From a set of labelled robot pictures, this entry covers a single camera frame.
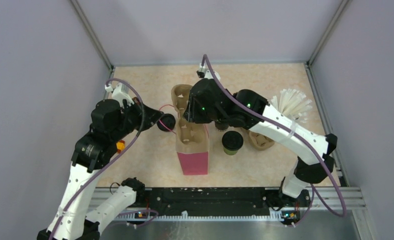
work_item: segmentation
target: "white brush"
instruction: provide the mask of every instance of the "white brush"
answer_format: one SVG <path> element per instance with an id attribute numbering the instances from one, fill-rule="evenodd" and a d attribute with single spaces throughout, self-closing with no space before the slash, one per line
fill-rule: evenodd
<path id="1" fill-rule="evenodd" d="M 280 92 L 279 100 L 273 96 L 270 103 L 280 113 L 296 122 L 305 123 L 308 118 L 308 111 L 312 109 L 312 100 L 305 99 L 306 94 L 297 89 L 283 89 Z"/>

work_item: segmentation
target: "cable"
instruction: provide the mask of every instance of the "cable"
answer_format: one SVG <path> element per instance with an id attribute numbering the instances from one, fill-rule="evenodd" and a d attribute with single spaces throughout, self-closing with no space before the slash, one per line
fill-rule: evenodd
<path id="1" fill-rule="evenodd" d="M 113 184 L 117 184 L 117 187 L 120 187 L 121 185 L 119 184 L 119 183 L 117 183 L 117 182 L 112 182 L 111 184 L 110 184 L 110 187 L 108 188 L 108 190 L 110 191 L 110 193 L 113 195 L 113 192 L 112 192 L 112 186 L 113 186 Z"/>
<path id="2" fill-rule="evenodd" d="M 248 112 L 249 114 L 258 117 L 260 119 L 263 119 L 264 121 L 273 124 L 283 130 L 285 130 L 287 133 L 291 133 L 291 129 L 286 127 L 285 125 L 282 125 L 279 122 L 276 122 L 270 118 L 267 118 L 253 110 L 251 110 L 250 108 L 244 106 L 243 104 L 241 104 L 241 102 L 239 102 L 237 99 L 235 99 L 221 84 L 221 82 L 219 81 L 219 79 L 216 77 L 215 72 L 213 71 L 212 65 L 209 61 L 209 58 L 207 56 L 207 54 L 203 55 L 203 60 L 201 61 L 201 65 L 204 66 L 204 63 L 206 62 L 207 67 L 215 81 L 215 83 L 218 85 L 218 87 L 222 90 L 222 92 L 233 102 L 235 103 L 237 106 L 239 106 L 241 109 L 243 109 L 244 111 Z M 324 169 L 324 171 L 326 172 L 326 174 L 328 175 L 328 178 L 331 180 L 332 185 L 334 186 L 335 191 L 337 192 L 338 198 L 340 200 L 341 203 L 341 207 L 342 207 L 342 213 L 337 213 L 335 211 L 333 211 L 329 206 L 327 207 L 326 202 L 323 200 L 323 198 L 321 197 L 321 195 L 319 193 L 317 193 L 318 191 L 315 189 L 315 187 L 313 186 L 313 184 L 311 184 L 312 186 L 312 190 L 315 191 L 315 193 L 317 193 L 316 195 L 318 195 L 318 198 L 321 200 L 321 202 L 325 205 L 325 207 L 330 210 L 331 213 L 333 213 L 334 215 L 337 215 L 339 217 L 345 217 L 347 214 L 347 208 L 346 208 L 346 203 L 344 201 L 343 195 L 340 191 L 339 186 L 337 185 L 336 181 L 333 178 L 333 175 L 331 175 L 330 170 L 328 169 L 327 165 L 324 163 L 322 157 L 316 152 L 315 148 L 306 140 L 304 139 L 301 135 L 299 135 L 298 133 L 294 133 L 294 136 L 299 139 L 304 145 L 306 145 L 311 151 L 312 153 L 315 155 L 315 157 L 317 158 L 317 160 L 319 161 L 320 165 L 322 166 L 322 168 Z"/>
<path id="3" fill-rule="evenodd" d="M 160 110 L 162 110 L 162 108 L 164 108 L 164 107 L 166 107 L 166 106 L 171 106 L 172 108 L 174 108 L 174 106 L 171 105 L 171 104 L 165 104 L 165 105 L 161 106 L 158 110 L 160 111 Z M 169 130 L 170 132 L 172 132 L 172 133 L 174 133 L 174 134 L 177 134 L 173 129 L 170 129 L 169 127 L 167 127 L 167 126 L 162 122 L 161 119 L 159 119 L 158 121 L 159 121 L 159 123 L 160 123 L 165 129 Z"/>
<path id="4" fill-rule="evenodd" d="M 112 164 L 114 164 L 130 147 L 135 143 L 135 141 L 138 139 L 138 136 L 141 134 L 141 131 L 143 130 L 144 127 L 144 119 L 145 119 L 145 111 L 144 111 L 144 103 L 143 99 L 141 96 L 138 94 L 138 92 L 125 80 L 118 79 L 118 78 L 110 78 L 105 82 L 105 85 L 108 86 L 110 82 L 112 81 L 117 81 L 120 82 L 124 85 L 126 85 L 129 89 L 132 90 L 132 92 L 135 94 L 135 96 L 139 100 L 139 105 L 141 106 L 141 125 L 139 126 L 138 132 L 136 133 L 135 137 L 132 139 L 132 141 L 123 149 L 119 155 L 115 156 L 106 166 L 104 166 L 100 171 L 98 171 L 95 175 L 90 177 L 88 181 L 84 183 L 83 186 L 79 188 L 78 191 L 75 192 L 75 194 L 70 198 L 70 200 L 67 202 L 66 206 L 63 208 L 63 212 L 67 212 L 69 207 L 72 205 L 74 200 L 79 196 L 79 194 L 88 186 L 92 181 L 94 181 L 98 176 L 100 176 L 106 169 L 108 169 Z M 54 235 L 56 234 L 57 229 L 59 228 L 60 222 L 62 222 L 63 215 L 60 214 L 58 217 L 57 221 L 55 222 L 54 228 L 51 231 L 51 234 L 48 239 L 52 240 Z"/>
<path id="5" fill-rule="evenodd" d="M 137 228 L 144 227 L 144 226 L 148 225 L 149 223 L 151 223 L 154 219 L 156 219 L 159 216 L 159 212 L 156 211 L 156 210 L 153 210 L 153 209 L 129 211 L 129 212 L 121 213 L 121 214 L 119 214 L 117 216 L 121 217 L 121 216 L 125 216 L 125 215 L 140 214 L 140 213 L 148 213 L 148 214 L 149 213 L 154 213 L 155 215 L 152 218 L 150 218 L 149 220 L 147 220 L 147 221 L 145 221 L 145 222 L 143 222 L 141 224 L 136 225 Z M 109 228 L 109 227 L 111 228 L 111 227 L 116 226 L 116 225 L 125 225 L 125 223 L 124 222 L 112 223 L 107 228 Z"/>

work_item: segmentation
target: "pink cable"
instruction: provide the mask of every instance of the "pink cable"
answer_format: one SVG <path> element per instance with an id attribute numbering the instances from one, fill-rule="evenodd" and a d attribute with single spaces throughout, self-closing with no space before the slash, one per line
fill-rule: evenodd
<path id="1" fill-rule="evenodd" d="M 163 106 L 161 106 L 158 110 L 162 110 L 162 108 L 166 107 L 166 106 L 171 106 L 172 108 L 175 108 L 172 104 L 165 104 Z M 170 129 L 169 127 L 167 127 L 160 119 L 158 120 L 158 122 L 167 130 L 169 130 L 170 132 L 177 134 L 173 129 Z"/>

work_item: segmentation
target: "gray wall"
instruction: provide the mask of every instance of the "gray wall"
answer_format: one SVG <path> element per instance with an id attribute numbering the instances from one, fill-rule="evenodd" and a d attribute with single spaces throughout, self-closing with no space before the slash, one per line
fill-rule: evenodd
<path id="1" fill-rule="evenodd" d="M 341 0 L 79 0 L 115 66 L 306 61 Z"/>
<path id="2" fill-rule="evenodd" d="M 394 1 L 353 1 L 313 71 L 347 177 L 394 239 Z"/>
<path id="3" fill-rule="evenodd" d="M 0 240 L 53 219 L 108 75 L 69 1 L 0 1 Z"/>

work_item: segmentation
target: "purple cable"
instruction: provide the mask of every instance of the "purple cable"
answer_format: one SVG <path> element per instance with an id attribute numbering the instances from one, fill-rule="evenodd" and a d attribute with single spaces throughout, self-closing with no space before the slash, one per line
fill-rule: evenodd
<path id="1" fill-rule="evenodd" d="M 132 90 L 132 92 L 135 94 L 135 96 L 138 98 L 139 102 L 141 103 L 141 108 L 143 106 L 143 100 L 141 99 L 141 96 L 138 94 L 138 92 L 129 84 L 127 83 L 125 80 L 122 79 L 118 79 L 118 78 L 110 78 L 109 80 L 107 80 L 105 82 L 106 86 L 108 86 L 108 84 L 112 81 L 117 81 L 120 82 L 122 84 L 125 84 L 129 89 Z M 144 123 L 144 112 L 142 113 L 142 120 L 141 120 L 141 126 Z M 88 181 L 85 182 L 85 184 L 79 188 L 79 190 L 77 192 L 75 192 L 75 194 L 72 196 L 72 198 L 70 198 L 70 200 L 67 202 L 66 206 L 63 208 L 63 212 L 67 212 L 69 207 L 72 205 L 72 203 L 74 202 L 74 200 L 79 196 L 79 194 L 88 186 L 90 185 L 90 183 L 96 179 L 98 176 L 100 176 L 106 169 L 108 169 L 112 164 L 114 164 L 137 140 L 138 136 L 140 134 L 140 131 L 137 132 L 137 134 L 135 135 L 135 137 L 132 139 L 132 141 L 125 147 L 124 150 L 122 150 L 119 155 L 115 156 L 113 158 L 113 160 L 111 160 L 106 166 L 104 166 L 100 171 L 98 171 L 94 176 L 92 176 L 90 179 L 88 179 Z M 60 222 L 62 222 L 63 219 L 63 215 L 60 214 L 60 216 L 58 217 L 57 221 L 55 222 L 54 228 L 51 231 L 51 234 L 49 236 L 49 240 L 53 240 L 54 235 L 56 234 L 57 229 L 59 228 Z"/>
<path id="2" fill-rule="evenodd" d="M 130 215 L 130 214 L 140 214 L 140 213 L 154 213 L 155 215 L 154 215 L 152 218 L 150 218 L 149 220 L 147 220 L 147 221 L 145 221 L 145 222 L 143 222 L 143 223 L 137 225 L 137 226 L 136 226 L 137 228 L 146 226 L 147 224 L 151 223 L 154 219 L 156 219 L 156 218 L 159 216 L 159 212 L 156 211 L 156 210 L 153 210 L 153 209 L 138 210 L 138 211 L 129 211 L 129 212 L 121 213 L 121 214 L 119 214 L 119 215 L 117 215 L 117 216 L 120 217 L 120 216 L 125 216 L 125 215 Z M 108 226 L 108 228 L 111 228 L 111 227 L 116 226 L 116 225 L 125 225 L 125 223 L 124 223 L 124 222 L 112 223 L 112 224 L 110 224 L 110 225 Z"/>
<path id="3" fill-rule="evenodd" d="M 251 110 L 250 108 L 244 106 L 243 104 L 241 104 L 241 102 L 239 102 L 237 99 L 235 99 L 225 88 L 224 86 L 222 86 L 221 82 L 219 81 L 219 79 L 216 77 L 215 72 L 213 71 L 212 65 L 209 61 L 209 58 L 207 56 L 207 54 L 203 55 L 203 60 L 202 62 L 202 66 L 204 66 L 204 63 L 207 63 L 207 66 L 209 68 L 209 71 L 214 79 L 214 81 L 216 82 L 216 84 L 219 86 L 219 88 L 222 90 L 222 92 L 233 102 L 235 103 L 237 106 L 239 106 L 241 109 L 243 109 L 244 111 L 248 112 L 249 114 L 258 117 L 260 119 L 265 120 L 268 123 L 271 123 L 283 130 L 285 130 L 287 133 L 290 133 L 292 130 L 288 127 L 286 127 L 285 125 L 282 125 L 279 122 L 276 122 L 272 119 L 269 119 L 265 116 L 262 116 L 261 114 Z M 315 186 L 313 186 L 313 184 L 311 184 L 312 189 L 314 190 L 314 192 L 316 193 L 316 195 L 318 196 L 318 198 L 321 200 L 321 202 L 325 205 L 325 207 L 334 215 L 337 215 L 339 217 L 345 217 L 347 214 L 347 208 L 346 208 L 346 203 L 344 202 L 344 198 L 342 195 L 342 192 L 340 191 L 339 186 L 337 185 L 336 181 L 333 178 L 333 175 L 331 175 L 330 170 L 328 169 L 327 165 L 324 163 L 324 161 L 322 160 L 322 157 L 316 152 L 315 148 L 306 140 L 304 139 L 301 135 L 297 134 L 296 132 L 294 133 L 294 135 L 298 140 L 300 140 L 302 143 L 304 143 L 304 145 L 306 145 L 311 151 L 312 153 L 315 155 L 315 157 L 317 158 L 317 160 L 319 161 L 320 165 L 322 166 L 322 168 L 325 170 L 326 174 L 328 175 L 328 178 L 331 180 L 332 185 L 334 186 L 335 191 L 337 192 L 338 198 L 340 200 L 341 203 L 341 207 L 342 207 L 342 214 L 339 214 L 335 211 L 333 211 L 330 206 L 327 205 L 327 203 L 324 201 L 324 199 L 321 197 L 321 195 L 319 194 L 319 192 L 316 190 Z"/>

